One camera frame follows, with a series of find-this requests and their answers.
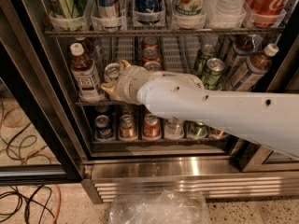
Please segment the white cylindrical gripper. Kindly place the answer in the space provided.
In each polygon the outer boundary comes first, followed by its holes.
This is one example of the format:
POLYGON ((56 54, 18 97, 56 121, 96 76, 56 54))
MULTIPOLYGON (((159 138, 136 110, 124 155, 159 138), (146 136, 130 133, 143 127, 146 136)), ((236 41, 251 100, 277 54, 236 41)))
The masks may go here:
POLYGON ((118 81, 102 83, 101 88, 111 100, 140 105, 137 93, 150 79, 151 72, 141 66, 131 65, 127 60, 117 60, 121 74, 118 81))

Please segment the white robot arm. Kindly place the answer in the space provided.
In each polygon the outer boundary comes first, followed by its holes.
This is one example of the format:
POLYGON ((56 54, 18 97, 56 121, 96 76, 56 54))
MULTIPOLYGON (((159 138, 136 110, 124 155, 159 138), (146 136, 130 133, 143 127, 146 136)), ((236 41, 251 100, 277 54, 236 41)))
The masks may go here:
POLYGON ((163 119, 200 121, 254 144, 299 158, 299 95, 210 91, 191 74, 149 71, 121 61, 101 88, 117 101, 144 105, 163 119))

